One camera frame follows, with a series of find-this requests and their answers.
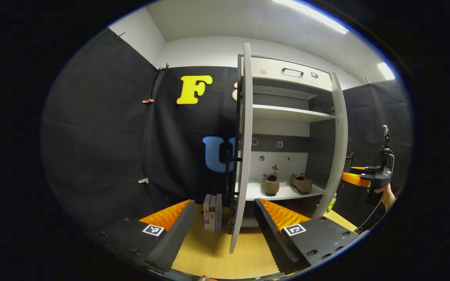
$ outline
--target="book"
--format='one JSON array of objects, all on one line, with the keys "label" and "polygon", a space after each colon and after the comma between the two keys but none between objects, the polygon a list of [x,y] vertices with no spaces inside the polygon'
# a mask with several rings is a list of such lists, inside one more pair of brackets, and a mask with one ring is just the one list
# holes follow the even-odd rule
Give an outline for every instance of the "book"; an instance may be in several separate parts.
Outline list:
[{"label": "book", "polygon": [[209,229],[209,200],[211,194],[206,194],[204,197],[204,203],[202,203],[202,213],[204,214],[204,229]]},{"label": "book", "polygon": [[216,196],[211,195],[211,200],[209,201],[209,230],[214,231],[214,224],[216,221],[214,208],[216,207]]},{"label": "book", "polygon": [[216,206],[214,207],[215,223],[214,231],[221,231],[221,194],[216,195]]}]

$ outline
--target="cabinet door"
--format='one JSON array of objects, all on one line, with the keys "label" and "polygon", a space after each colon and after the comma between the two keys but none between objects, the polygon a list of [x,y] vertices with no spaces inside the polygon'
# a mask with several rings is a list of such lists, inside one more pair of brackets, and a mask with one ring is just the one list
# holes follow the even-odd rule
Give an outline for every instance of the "cabinet door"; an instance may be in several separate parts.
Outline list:
[{"label": "cabinet door", "polygon": [[251,50],[250,44],[244,43],[244,64],[242,80],[242,96],[238,96],[240,99],[239,109],[239,135],[237,138],[238,149],[237,157],[242,158],[241,164],[237,165],[237,186],[239,188],[239,197],[237,198],[237,204],[235,204],[234,214],[234,226],[232,230],[232,241],[230,242],[230,253],[234,252],[236,247],[239,231],[241,230],[241,224],[243,221],[244,206],[246,202],[246,191],[248,189],[248,178],[250,175],[250,158],[251,158],[251,138],[252,138],[252,120],[253,120],[253,80],[252,80],[252,67],[251,67]]},{"label": "cabinet door", "polygon": [[325,186],[325,192],[320,199],[319,206],[313,217],[324,215],[331,203],[334,193],[339,186],[341,174],[345,167],[346,146],[348,144],[348,119],[346,115],[345,98],[339,84],[336,73],[331,72],[332,79],[332,101],[334,103],[334,122],[336,123],[336,135],[334,139],[334,154],[332,157],[331,173]]}]

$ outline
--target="slipper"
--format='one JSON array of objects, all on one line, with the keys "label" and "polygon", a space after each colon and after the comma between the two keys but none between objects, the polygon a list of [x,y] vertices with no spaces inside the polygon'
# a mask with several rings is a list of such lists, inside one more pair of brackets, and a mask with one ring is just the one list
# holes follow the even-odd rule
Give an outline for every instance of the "slipper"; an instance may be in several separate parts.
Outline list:
[{"label": "slipper", "polygon": [[265,194],[268,196],[274,196],[279,191],[279,179],[277,174],[264,174],[265,178],[263,180],[263,187],[265,189]]},{"label": "slipper", "polygon": [[300,194],[309,194],[312,191],[312,181],[307,180],[303,173],[292,174],[289,177],[289,183],[298,190]]}]

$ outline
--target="black handle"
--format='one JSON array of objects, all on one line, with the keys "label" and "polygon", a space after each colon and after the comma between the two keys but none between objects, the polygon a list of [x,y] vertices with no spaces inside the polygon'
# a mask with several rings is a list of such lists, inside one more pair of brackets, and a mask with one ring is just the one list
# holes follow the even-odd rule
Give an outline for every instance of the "black handle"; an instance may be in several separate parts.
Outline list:
[{"label": "black handle", "polygon": [[229,172],[229,166],[230,166],[230,157],[232,155],[230,154],[230,150],[227,150],[227,157],[225,158],[225,178],[227,185],[227,188],[225,189],[227,191],[227,194],[230,194],[231,192],[234,192],[234,190],[230,190],[230,172]]},{"label": "black handle", "polygon": [[287,69],[287,68],[282,69],[282,71],[285,71],[285,70],[297,71],[296,69]]},{"label": "black handle", "polygon": [[380,187],[369,188],[369,194],[368,194],[368,197],[366,198],[366,200],[364,201],[364,203],[366,203],[368,205],[376,206],[380,202],[383,192],[376,193],[375,189],[378,189],[378,188],[380,188]]}]

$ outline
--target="drawer handle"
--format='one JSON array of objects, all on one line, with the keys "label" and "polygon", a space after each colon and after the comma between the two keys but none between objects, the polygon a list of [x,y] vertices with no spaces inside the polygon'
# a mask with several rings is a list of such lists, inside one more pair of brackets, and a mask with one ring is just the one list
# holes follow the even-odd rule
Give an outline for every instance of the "drawer handle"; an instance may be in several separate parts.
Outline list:
[{"label": "drawer handle", "polygon": [[296,69],[287,69],[287,68],[283,68],[283,69],[282,69],[282,71],[285,71],[285,70],[297,71]]}]

